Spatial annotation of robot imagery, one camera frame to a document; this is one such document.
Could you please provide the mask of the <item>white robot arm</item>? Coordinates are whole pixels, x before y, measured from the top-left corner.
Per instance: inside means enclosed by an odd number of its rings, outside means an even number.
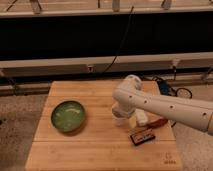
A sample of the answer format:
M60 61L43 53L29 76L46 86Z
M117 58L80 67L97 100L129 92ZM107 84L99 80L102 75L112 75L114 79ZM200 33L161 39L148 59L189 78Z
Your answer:
M124 118L142 109L213 136L213 102L144 92L142 80L136 75L125 77L112 96Z

